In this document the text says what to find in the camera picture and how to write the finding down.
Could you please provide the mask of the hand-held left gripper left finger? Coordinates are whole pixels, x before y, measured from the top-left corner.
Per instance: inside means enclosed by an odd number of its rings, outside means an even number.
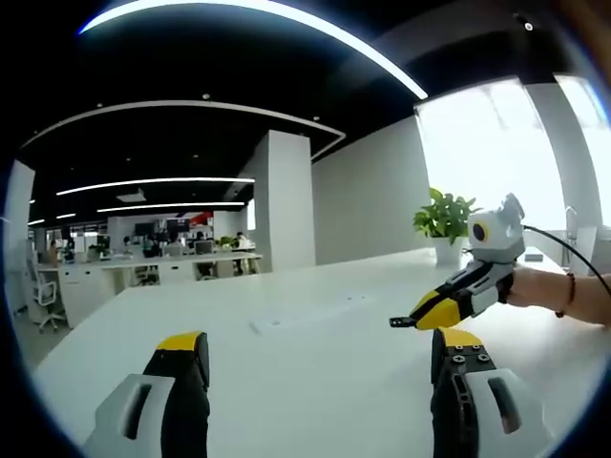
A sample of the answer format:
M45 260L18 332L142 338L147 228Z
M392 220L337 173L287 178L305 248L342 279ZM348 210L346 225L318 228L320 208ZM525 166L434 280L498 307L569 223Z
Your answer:
M88 457L206 457L209 346L202 331L161 342L95 411Z

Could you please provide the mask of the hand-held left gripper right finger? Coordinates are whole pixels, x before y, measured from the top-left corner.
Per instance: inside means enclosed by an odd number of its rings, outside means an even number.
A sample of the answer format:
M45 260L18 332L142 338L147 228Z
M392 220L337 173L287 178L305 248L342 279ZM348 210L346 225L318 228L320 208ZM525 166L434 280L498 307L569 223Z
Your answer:
M434 330L431 382L435 457L541 457L551 445L542 402L475 335Z

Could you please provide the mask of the person's right hand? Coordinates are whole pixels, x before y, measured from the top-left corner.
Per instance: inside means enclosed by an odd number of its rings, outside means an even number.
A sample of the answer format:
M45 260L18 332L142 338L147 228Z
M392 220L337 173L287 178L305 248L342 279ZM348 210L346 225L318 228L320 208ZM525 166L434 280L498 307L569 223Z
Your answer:
M572 302L574 279L566 274L518 267L505 302L519 307L538 306L563 312Z

